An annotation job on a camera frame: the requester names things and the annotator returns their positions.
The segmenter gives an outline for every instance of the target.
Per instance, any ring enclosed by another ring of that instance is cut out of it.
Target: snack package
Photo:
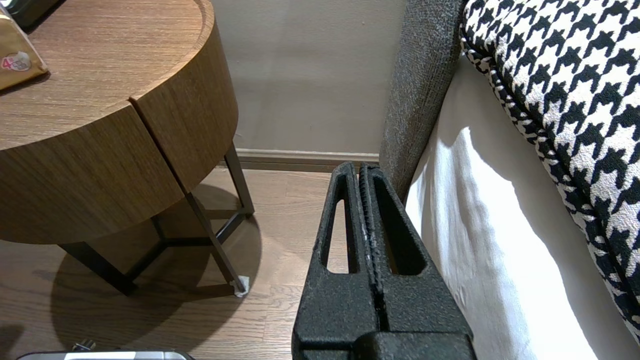
[[[0,90],[47,72],[27,35],[0,5]]]

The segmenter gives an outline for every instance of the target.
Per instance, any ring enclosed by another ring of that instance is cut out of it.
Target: black object
[[[326,264],[344,200],[349,273]],[[378,167],[332,174],[293,328],[293,359],[473,360],[472,333]]]
[[[7,11],[24,31],[37,27],[64,0],[13,0]]]
[[[245,291],[245,287],[238,279],[238,275],[234,270],[227,255],[222,249],[222,243],[233,233],[233,231],[246,218],[253,215],[253,202],[247,188],[244,174],[240,166],[240,160],[236,153],[236,148],[232,144],[225,155],[225,162],[231,174],[231,178],[236,187],[236,192],[240,198],[241,207],[231,216],[225,224],[214,233],[211,229],[211,223],[205,217],[196,199],[191,193],[186,195],[187,201],[191,206],[194,214],[198,217],[200,225],[207,231],[208,237],[205,238],[166,238],[160,227],[157,215],[151,218],[156,229],[160,241],[149,250],[135,265],[129,269],[126,274],[120,272],[104,257],[98,254],[86,242],[68,243],[59,245],[64,251],[76,258],[91,271],[103,278],[106,282],[116,288],[124,295],[130,295],[137,285],[133,282],[151,263],[168,247],[185,247],[185,246],[207,246],[211,247],[211,255],[213,256],[220,272],[229,284],[220,285],[220,296],[233,295],[235,288],[230,284],[232,281],[236,284],[237,290]]]

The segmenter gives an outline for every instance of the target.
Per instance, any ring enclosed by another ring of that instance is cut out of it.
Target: beige wall
[[[402,0],[212,0],[236,147],[377,153]]]

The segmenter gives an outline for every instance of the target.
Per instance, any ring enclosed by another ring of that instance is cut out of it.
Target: white foot pad
[[[240,291],[238,289],[235,281],[230,282],[229,285],[234,287],[234,289],[235,289],[234,295],[236,297],[242,298],[249,292],[249,277],[248,276],[238,275],[238,279],[240,280],[242,285],[244,285],[244,291]]]

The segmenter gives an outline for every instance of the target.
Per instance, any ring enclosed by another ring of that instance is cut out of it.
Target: white bed sheet
[[[464,59],[406,210],[478,360],[640,359],[534,147]]]

